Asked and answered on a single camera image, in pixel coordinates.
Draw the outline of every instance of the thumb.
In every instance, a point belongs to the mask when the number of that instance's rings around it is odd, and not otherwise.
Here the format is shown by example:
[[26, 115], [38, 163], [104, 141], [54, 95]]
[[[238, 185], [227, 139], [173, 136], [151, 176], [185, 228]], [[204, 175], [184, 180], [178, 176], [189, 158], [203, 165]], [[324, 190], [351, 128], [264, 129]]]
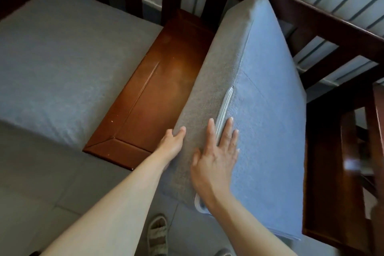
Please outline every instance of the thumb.
[[193, 158], [192, 158], [192, 166], [196, 166], [200, 158], [201, 158], [201, 152], [199, 148], [195, 148], [195, 151], [193, 153]]
[[186, 132], [187, 132], [187, 128], [183, 126], [180, 128], [179, 132], [177, 133], [177, 135], [175, 137], [180, 139], [180, 140], [183, 140]]

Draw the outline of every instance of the gray cushion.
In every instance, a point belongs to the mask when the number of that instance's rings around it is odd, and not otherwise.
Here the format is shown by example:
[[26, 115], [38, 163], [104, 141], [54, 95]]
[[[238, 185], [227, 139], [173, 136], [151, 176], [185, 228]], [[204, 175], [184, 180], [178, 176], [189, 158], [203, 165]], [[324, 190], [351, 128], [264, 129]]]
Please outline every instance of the gray cushion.
[[162, 177], [163, 192], [194, 208], [194, 147], [203, 148], [208, 119], [233, 116], [241, 149], [231, 189], [267, 228], [300, 238], [306, 95], [268, 0], [244, 0], [225, 15], [175, 126], [187, 127], [180, 155]]
[[0, 119], [81, 150], [161, 29], [95, 0], [31, 0], [0, 22]]

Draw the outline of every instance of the upright cushion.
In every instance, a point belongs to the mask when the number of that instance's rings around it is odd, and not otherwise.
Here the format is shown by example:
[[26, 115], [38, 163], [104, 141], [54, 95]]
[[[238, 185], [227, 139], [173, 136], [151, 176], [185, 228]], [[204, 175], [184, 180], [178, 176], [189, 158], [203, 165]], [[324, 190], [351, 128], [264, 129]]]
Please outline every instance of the upright cushion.
[[234, 117], [241, 149], [231, 190], [276, 234], [300, 238], [306, 95], [268, 0], [244, 0], [225, 15], [175, 126], [187, 135], [165, 172], [164, 193], [195, 208], [190, 163], [208, 119]]
[[95, 0], [0, 21], [0, 120], [81, 150], [162, 27]]

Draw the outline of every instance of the gray fabric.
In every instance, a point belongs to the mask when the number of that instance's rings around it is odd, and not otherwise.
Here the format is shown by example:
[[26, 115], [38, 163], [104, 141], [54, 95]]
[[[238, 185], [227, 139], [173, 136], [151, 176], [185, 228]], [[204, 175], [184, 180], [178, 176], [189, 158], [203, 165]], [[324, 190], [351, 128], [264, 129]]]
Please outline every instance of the gray fabric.
[[0, 22], [0, 119], [81, 150], [161, 29], [94, 0], [31, 0]]
[[176, 123], [187, 134], [161, 188], [194, 208], [193, 149], [203, 148], [208, 119], [232, 86], [226, 117], [235, 118], [241, 152], [231, 189], [267, 228], [300, 238], [306, 96], [268, 0], [244, 0], [225, 15]]

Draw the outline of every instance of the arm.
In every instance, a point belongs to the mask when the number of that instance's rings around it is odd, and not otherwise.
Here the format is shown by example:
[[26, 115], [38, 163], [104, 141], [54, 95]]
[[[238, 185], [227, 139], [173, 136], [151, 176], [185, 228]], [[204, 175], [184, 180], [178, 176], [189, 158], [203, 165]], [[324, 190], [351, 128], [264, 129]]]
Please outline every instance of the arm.
[[233, 119], [225, 124], [219, 146], [216, 146], [215, 124], [211, 118], [207, 127], [207, 142], [203, 153], [195, 150], [192, 184], [211, 214], [217, 219], [238, 256], [294, 256], [280, 239], [267, 230], [235, 199], [230, 192], [233, 166], [237, 161], [238, 130], [232, 132]]
[[160, 176], [180, 152], [185, 127], [167, 130], [157, 150], [104, 196], [43, 253], [47, 255], [134, 255]]

